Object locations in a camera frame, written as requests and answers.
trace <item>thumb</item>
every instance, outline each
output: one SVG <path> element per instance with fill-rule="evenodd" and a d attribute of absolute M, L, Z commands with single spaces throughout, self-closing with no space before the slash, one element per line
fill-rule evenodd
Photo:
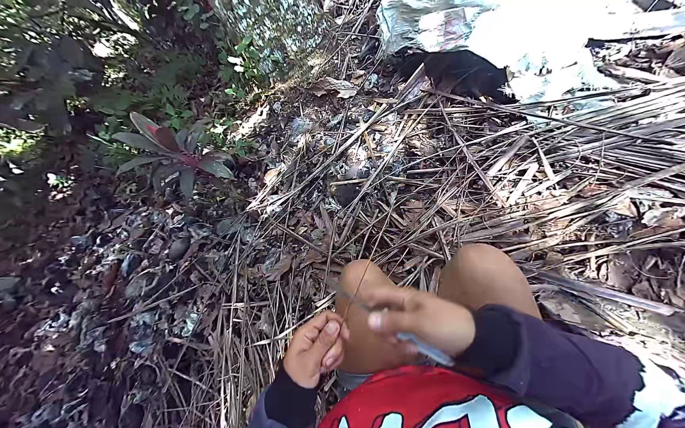
<path fill-rule="evenodd" d="M 324 357 L 324 354 L 327 353 L 329 348 L 335 344 L 337 337 L 339 336 L 339 332 L 340 324 L 335 320 L 331 320 L 326 326 L 324 326 L 324 329 L 321 330 L 321 333 L 319 333 L 316 341 L 308 350 L 308 355 L 314 359 L 314 363 L 321 365 L 321 359 Z"/>
<path fill-rule="evenodd" d="M 379 311 L 369 314 L 369 328 L 382 333 L 414 332 L 414 314 L 401 311 Z"/>

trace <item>blue tool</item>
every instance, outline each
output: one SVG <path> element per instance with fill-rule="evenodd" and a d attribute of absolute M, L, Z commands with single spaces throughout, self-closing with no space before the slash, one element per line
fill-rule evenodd
<path fill-rule="evenodd" d="M 355 296 L 343 290 L 343 287 L 340 287 L 338 284 L 335 283 L 333 287 L 337 290 L 338 293 L 347 297 L 357 307 L 365 310 L 368 313 L 372 313 L 374 311 L 373 308 L 366 306 L 363 302 L 356 299 Z M 446 354 L 445 352 L 439 350 L 438 348 L 432 345 L 427 345 L 426 343 L 422 342 L 416 335 L 414 335 L 414 333 L 400 332 L 396 333 L 395 337 L 397 337 L 398 340 L 408 340 L 412 342 L 414 345 L 416 345 L 416 349 L 419 350 L 420 354 L 428 356 L 438 364 L 442 364 L 447 367 L 453 367 L 454 365 L 453 358 L 450 355 Z"/>

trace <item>navy sleeve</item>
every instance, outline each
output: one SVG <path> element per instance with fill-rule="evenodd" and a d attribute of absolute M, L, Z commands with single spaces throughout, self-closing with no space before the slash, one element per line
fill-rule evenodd
<path fill-rule="evenodd" d="M 685 421 L 685 392 L 651 361 L 505 306 L 474 315 L 475 340 L 457 364 L 487 382 L 587 426 L 653 428 Z"/>
<path fill-rule="evenodd" d="M 303 388 L 280 365 L 260 395 L 250 428 L 309 428 L 316 424 L 316 388 Z"/>

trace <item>knee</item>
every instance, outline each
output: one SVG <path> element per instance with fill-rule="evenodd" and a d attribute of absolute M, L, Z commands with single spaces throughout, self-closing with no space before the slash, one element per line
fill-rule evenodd
<path fill-rule="evenodd" d="M 340 286 L 347 292 L 353 292 L 361 283 L 365 282 L 365 277 L 371 277 L 379 270 L 380 268 L 376 264 L 367 259 L 353 260 L 342 268 Z"/>
<path fill-rule="evenodd" d="M 511 261 L 500 249 L 488 244 L 469 244 L 459 248 L 455 258 L 460 264 L 475 268 L 496 266 L 499 262 Z"/>

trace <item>red-leaved plant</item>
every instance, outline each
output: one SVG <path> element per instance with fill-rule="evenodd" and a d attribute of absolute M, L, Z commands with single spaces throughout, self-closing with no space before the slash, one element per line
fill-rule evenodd
<path fill-rule="evenodd" d="M 189 129 L 183 129 L 176 134 L 170 128 L 158 126 L 139 113 L 131 113 L 131 122 L 141 134 L 132 132 L 118 132 L 113 138 L 135 149 L 155 152 L 157 155 L 139 155 L 120 165 L 118 174 L 138 167 L 139 165 L 160 162 L 161 165 L 152 174 L 155 189 L 161 190 L 166 185 L 179 181 L 179 188 L 186 199 L 192 199 L 195 186 L 195 171 L 204 170 L 220 178 L 234 178 L 229 168 L 224 166 L 224 160 L 231 160 L 231 156 L 218 151 L 202 154 L 202 148 L 197 144 L 205 131 L 208 120 L 200 120 Z M 179 173 L 177 178 L 171 176 Z"/>

